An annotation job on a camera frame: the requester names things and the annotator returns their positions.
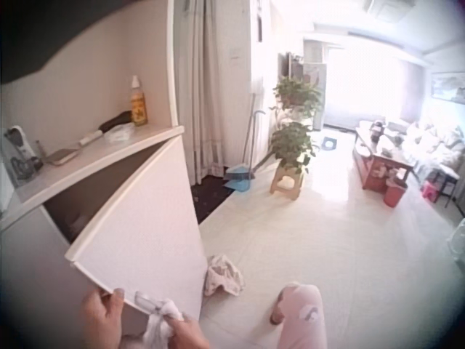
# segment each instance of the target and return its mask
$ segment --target red bucket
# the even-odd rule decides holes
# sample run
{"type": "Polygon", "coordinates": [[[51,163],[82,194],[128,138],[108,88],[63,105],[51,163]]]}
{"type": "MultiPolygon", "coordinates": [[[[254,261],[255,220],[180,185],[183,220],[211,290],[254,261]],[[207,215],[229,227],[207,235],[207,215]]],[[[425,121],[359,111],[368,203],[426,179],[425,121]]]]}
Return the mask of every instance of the red bucket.
{"type": "Polygon", "coordinates": [[[387,191],[384,194],[384,203],[389,207],[396,207],[400,199],[407,191],[408,186],[404,182],[396,182],[392,179],[386,181],[387,191]]]}

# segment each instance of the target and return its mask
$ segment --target cabinet door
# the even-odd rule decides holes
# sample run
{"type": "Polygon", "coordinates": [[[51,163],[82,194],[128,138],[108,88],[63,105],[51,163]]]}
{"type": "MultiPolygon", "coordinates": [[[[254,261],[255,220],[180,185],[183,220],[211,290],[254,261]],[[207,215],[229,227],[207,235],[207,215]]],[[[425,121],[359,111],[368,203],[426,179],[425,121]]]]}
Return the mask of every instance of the cabinet door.
{"type": "Polygon", "coordinates": [[[182,138],[153,154],[105,203],[66,253],[107,291],[124,288],[154,300],[172,299],[198,317],[206,258],[187,178],[182,138]]]}

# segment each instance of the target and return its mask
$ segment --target dustpan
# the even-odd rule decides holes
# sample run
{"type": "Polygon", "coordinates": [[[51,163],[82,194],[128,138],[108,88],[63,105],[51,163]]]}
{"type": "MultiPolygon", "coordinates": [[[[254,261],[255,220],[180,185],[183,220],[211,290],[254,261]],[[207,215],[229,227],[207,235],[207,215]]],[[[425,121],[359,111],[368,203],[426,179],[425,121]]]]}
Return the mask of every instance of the dustpan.
{"type": "Polygon", "coordinates": [[[240,192],[247,191],[250,189],[251,180],[255,178],[254,172],[252,170],[252,159],[254,158],[254,146],[255,146],[255,128],[256,128],[256,120],[255,115],[257,112],[254,113],[254,105],[255,105],[255,98],[256,94],[252,94],[252,104],[251,104],[251,115],[248,121],[248,129],[246,135],[246,142],[244,144],[244,151],[242,155],[242,164],[239,164],[234,167],[230,167],[226,170],[225,173],[225,180],[229,180],[224,186],[226,188],[234,189],[240,192]],[[251,142],[251,155],[250,155],[250,162],[246,164],[246,152],[247,152],[247,145],[248,139],[250,138],[250,131],[252,131],[252,142],[251,142]]]}

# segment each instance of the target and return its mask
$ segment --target pink pants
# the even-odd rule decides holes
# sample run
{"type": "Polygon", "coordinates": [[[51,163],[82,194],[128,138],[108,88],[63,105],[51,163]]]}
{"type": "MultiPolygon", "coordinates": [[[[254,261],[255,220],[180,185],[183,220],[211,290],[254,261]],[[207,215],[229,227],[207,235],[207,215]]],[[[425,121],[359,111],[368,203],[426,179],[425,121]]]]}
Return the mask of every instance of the pink pants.
{"type": "Polygon", "coordinates": [[[316,286],[287,286],[278,307],[285,316],[278,349],[327,348],[323,301],[316,286]]]}

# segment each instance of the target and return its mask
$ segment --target air conditioner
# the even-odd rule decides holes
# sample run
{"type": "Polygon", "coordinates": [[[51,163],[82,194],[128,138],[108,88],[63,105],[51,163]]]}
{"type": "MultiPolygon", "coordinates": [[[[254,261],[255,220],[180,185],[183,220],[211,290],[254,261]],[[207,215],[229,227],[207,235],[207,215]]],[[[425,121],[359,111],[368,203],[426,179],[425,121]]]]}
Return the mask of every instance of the air conditioner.
{"type": "Polygon", "coordinates": [[[397,23],[415,7],[417,0],[371,0],[368,14],[377,20],[397,23]]]}

